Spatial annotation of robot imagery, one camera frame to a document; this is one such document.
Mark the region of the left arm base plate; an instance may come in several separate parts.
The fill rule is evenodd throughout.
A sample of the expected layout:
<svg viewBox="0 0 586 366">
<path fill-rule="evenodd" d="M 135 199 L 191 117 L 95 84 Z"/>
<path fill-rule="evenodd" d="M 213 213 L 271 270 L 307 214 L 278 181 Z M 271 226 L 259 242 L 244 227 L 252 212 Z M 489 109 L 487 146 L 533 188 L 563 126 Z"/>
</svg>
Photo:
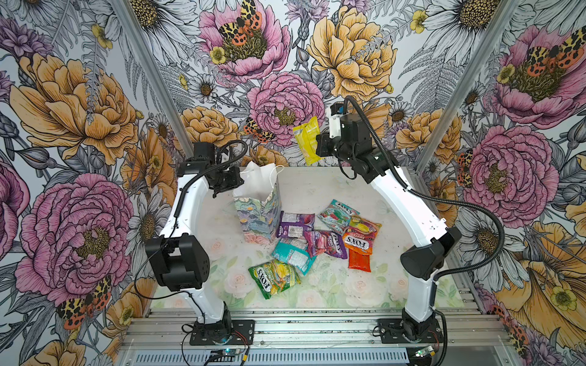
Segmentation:
<svg viewBox="0 0 586 366">
<path fill-rule="evenodd" d="M 254 320 L 232 320 L 231 324 L 195 323 L 190 332 L 191 346 L 251 346 L 255 335 Z"/>
</svg>

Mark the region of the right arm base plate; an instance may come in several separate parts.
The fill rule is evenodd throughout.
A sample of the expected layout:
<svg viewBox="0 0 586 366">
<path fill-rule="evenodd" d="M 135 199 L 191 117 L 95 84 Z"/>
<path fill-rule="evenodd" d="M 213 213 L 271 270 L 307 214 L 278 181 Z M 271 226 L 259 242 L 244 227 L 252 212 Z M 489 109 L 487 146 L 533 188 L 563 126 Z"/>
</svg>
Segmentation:
<svg viewBox="0 0 586 366">
<path fill-rule="evenodd" d="M 383 344 L 439 344 L 443 341 L 443 331 L 434 317 L 421 323 L 411 319 L 383 318 L 377 320 L 374 332 L 378 334 Z"/>
</svg>

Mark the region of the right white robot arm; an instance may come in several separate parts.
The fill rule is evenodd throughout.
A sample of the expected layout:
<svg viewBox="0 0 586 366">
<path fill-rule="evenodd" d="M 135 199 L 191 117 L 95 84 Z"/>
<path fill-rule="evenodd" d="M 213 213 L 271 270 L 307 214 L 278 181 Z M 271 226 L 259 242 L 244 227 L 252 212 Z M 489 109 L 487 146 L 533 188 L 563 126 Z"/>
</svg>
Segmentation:
<svg viewBox="0 0 586 366">
<path fill-rule="evenodd" d="M 401 255 L 408 274 L 407 302 L 401 321 L 389 333 L 417 343 L 438 328 L 435 316 L 436 279 L 461 234 L 410 191 L 407 173 L 383 148 L 372 145 L 375 135 L 357 114 L 334 115 L 329 130 L 317 136 L 317 155 L 349 163 L 354 173 L 373 187 L 395 211 L 413 245 Z"/>
</svg>

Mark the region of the yellow snack packet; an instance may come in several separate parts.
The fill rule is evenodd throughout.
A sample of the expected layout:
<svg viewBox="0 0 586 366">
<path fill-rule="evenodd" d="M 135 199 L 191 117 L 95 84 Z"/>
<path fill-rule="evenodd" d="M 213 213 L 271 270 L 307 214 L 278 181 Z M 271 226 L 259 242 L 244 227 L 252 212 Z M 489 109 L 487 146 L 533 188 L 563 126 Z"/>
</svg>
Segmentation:
<svg viewBox="0 0 586 366">
<path fill-rule="evenodd" d="M 293 128 L 293 135 L 308 166 L 317 163 L 321 158 L 316 154 L 317 136 L 320 134 L 320 125 L 317 117 L 309 122 Z"/>
</svg>

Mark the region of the floral paper gift bag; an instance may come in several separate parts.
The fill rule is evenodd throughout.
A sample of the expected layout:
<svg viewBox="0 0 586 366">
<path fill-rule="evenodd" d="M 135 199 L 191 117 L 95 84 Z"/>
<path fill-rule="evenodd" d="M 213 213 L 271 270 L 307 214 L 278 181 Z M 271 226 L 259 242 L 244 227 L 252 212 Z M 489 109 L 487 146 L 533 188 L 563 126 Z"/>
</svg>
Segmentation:
<svg viewBox="0 0 586 366">
<path fill-rule="evenodd" d="M 278 175 L 282 166 L 259 166 L 251 161 L 241 172 L 244 184 L 233 191 L 233 200 L 248 243 L 268 246 L 276 240 L 282 200 Z"/>
</svg>

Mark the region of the orange Fox's candy packet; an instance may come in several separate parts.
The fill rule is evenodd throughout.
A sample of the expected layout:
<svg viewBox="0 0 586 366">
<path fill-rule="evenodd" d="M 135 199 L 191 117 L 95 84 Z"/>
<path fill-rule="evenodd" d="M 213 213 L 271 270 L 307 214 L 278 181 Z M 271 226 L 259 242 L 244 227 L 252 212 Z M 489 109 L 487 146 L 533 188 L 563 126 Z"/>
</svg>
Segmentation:
<svg viewBox="0 0 586 366">
<path fill-rule="evenodd" d="M 348 250 L 360 255 L 370 256 L 373 252 L 373 244 L 381 228 L 381 224 L 360 216 L 352 216 L 349 226 L 343 234 L 343 244 Z"/>
</svg>

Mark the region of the magenta Fox's candy packet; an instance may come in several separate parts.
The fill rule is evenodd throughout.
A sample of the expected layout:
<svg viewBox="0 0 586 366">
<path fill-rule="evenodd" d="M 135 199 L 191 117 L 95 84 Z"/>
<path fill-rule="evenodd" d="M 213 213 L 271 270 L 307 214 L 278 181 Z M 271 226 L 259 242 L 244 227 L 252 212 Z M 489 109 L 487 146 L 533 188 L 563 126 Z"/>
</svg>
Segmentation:
<svg viewBox="0 0 586 366">
<path fill-rule="evenodd" d="M 334 258 L 348 259 L 343 238 L 334 231 L 308 231 L 304 233 L 304 238 L 308 243 L 307 252 L 311 258 L 326 253 Z"/>
</svg>

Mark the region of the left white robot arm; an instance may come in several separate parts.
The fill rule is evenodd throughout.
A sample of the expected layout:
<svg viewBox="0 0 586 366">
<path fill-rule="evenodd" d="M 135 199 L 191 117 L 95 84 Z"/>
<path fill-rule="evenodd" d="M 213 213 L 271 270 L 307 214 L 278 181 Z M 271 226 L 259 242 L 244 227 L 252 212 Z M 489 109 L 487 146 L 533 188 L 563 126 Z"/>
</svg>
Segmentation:
<svg viewBox="0 0 586 366">
<path fill-rule="evenodd" d="M 240 170 L 230 163 L 181 164 L 171 214 L 160 235 L 145 243 L 158 285 L 185 299 L 197 317 L 194 330 L 207 337 L 226 338 L 233 326 L 227 305 L 206 285 L 211 260 L 197 238 L 198 220 L 209 191 L 216 196 L 242 184 Z"/>
</svg>

